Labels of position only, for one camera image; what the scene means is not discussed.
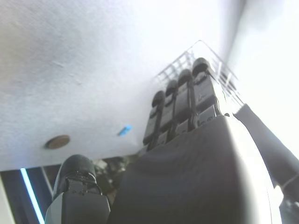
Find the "blue light strip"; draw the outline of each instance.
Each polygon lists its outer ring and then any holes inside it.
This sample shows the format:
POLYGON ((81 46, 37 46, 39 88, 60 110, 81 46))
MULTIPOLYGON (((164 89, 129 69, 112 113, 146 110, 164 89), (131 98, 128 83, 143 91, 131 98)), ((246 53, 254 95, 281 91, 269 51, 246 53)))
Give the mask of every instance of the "blue light strip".
POLYGON ((32 202, 33 208, 36 212, 36 216, 38 218, 38 221, 39 221, 40 224, 44 224, 45 221, 43 220, 43 216, 42 216, 41 210, 39 209, 39 206, 38 206, 38 203, 37 203, 37 200, 36 200, 36 196, 34 195, 34 192, 33 192, 29 177, 27 175, 26 169, 21 168, 21 173, 22 173, 23 180, 25 182, 30 200, 32 202))

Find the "robotic hand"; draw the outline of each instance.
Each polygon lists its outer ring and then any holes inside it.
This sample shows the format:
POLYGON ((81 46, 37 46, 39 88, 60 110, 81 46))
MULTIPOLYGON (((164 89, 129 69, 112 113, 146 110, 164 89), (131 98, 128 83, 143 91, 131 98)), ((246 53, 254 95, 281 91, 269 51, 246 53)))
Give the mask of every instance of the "robotic hand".
POLYGON ((67 159, 46 224, 281 223, 262 157, 205 59, 155 95, 143 143, 111 212, 90 161, 67 159))

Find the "blue clip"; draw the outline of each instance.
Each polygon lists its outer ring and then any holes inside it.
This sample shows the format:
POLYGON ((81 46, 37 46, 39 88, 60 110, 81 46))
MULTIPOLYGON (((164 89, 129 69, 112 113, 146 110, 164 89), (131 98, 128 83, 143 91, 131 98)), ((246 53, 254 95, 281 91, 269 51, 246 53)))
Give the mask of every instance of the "blue clip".
POLYGON ((131 126, 131 125, 127 125, 127 126, 125 126, 125 127, 118 133, 118 136, 123 136, 123 135, 127 134, 131 129, 132 129, 132 126, 131 126))

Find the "metal grid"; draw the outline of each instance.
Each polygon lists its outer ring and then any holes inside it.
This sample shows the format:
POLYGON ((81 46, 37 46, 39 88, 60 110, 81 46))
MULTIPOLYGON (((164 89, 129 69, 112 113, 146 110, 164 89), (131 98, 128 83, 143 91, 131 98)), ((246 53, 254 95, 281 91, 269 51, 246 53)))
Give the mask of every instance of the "metal grid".
POLYGON ((157 76, 156 80, 165 88, 172 79, 177 79, 184 69, 192 69, 196 58, 203 57, 209 61, 214 71, 213 78, 222 86, 228 104, 233 112, 237 112, 244 102, 239 93, 239 80, 226 64, 203 42, 198 41, 168 65, 157 76))

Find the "wire basket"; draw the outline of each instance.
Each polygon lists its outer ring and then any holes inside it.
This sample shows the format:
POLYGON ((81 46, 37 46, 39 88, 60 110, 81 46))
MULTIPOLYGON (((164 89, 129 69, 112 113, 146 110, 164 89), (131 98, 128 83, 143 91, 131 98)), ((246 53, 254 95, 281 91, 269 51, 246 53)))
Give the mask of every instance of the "wire basket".
POLYGON ((162 85, 162 88, 165 88, 170 80, 178 78, 182 70, 192 69, 193 62, 199 57, 203 57, 209 61, 210 67, 214 71, 212 74, 213 78, 222 86, 232 112, 237 112, 244 105, 239 93, 239 80, 203 41, 196 42, 181 54, 181 56, 156 76, 156 80, 162 85))

